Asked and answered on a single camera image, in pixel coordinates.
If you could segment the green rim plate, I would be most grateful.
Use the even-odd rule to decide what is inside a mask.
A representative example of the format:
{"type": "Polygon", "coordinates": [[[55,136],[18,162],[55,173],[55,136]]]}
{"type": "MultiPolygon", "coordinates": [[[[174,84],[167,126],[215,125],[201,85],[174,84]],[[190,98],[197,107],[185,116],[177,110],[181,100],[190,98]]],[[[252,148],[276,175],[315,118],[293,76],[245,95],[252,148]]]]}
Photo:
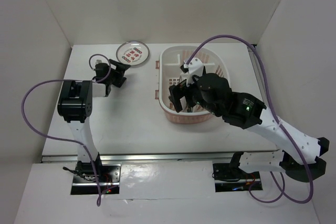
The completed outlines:
{"type": "Polygon", "coordinates": [[[182,112],[185,112],[185,113],[193,113],[194,112],[194,108],[192,106],[189,106],[185,97],[181,98],[181,105],[182,105],[182,112]]]}

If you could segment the red character plate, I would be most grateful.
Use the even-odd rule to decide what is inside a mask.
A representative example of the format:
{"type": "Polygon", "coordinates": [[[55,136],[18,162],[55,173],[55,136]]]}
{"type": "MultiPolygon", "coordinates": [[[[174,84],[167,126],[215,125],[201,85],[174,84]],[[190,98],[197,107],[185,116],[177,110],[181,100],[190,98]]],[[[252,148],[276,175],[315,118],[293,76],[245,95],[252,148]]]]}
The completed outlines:
{"type": "Polygon", "coordinates": [[[116,58],[120,63],[132,67],[139,66],[150,57],[149,47],[139,41],[128,41],[121,44],[116,51],[116,58]]]}

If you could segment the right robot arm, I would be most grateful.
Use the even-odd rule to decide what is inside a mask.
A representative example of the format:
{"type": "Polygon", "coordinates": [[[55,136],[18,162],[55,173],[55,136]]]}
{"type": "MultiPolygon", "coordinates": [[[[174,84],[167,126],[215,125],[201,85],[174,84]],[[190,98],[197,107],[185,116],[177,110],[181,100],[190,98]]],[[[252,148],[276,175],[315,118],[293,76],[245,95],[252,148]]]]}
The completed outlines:
{"type": "Polygon", "coordinates": [[[281,172],[307,183],[325,174],[327,163],[321,156],[329,149],[329,140],[314,138],[300,132],[287,122],[272,115],[269,107],[249,93],[234,92],[226,78],[215,73],[192,77],[169,88],[169,100],[176,112],[186,106],[201,106],[212,115],[221,117],[231,126],[260,135],[274,143],[278,150],[262,153],[236,152],[229,172],[235,178],[245,173],[281,172]]]}

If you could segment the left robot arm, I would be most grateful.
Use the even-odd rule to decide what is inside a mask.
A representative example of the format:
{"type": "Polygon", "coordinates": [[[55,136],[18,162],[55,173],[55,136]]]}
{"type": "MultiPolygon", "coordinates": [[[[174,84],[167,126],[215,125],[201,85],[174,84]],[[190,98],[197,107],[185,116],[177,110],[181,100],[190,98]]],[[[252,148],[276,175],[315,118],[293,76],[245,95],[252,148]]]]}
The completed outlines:
{"type": "Polygon", "coordinates": [[[122,87],[125,72],[130,65],[109,59],[108,63],[97,61],[92,80],[66,80],[63,82],[57,104],[57,112],[71,129],[77,148],[75,174],[85,175],[91,181],[103,177],[100,154],[94,145],[89,117],[93,110],[93,97],[107,97],[111,87],[122,87]]]}

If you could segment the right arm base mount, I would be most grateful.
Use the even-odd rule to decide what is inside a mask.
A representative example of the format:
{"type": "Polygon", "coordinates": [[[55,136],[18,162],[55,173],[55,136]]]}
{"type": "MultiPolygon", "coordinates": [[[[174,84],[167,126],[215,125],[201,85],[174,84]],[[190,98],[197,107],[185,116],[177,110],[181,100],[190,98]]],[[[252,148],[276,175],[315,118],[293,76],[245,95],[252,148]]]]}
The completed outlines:
{"type": "Polygon", "coordinates": [[[260,174],[258,172],[246,173],[240,169],[230,168],[228,163],[214,163],[212,178],[214,179],[215,192],[235,192],[262,190],[260,174]]]}

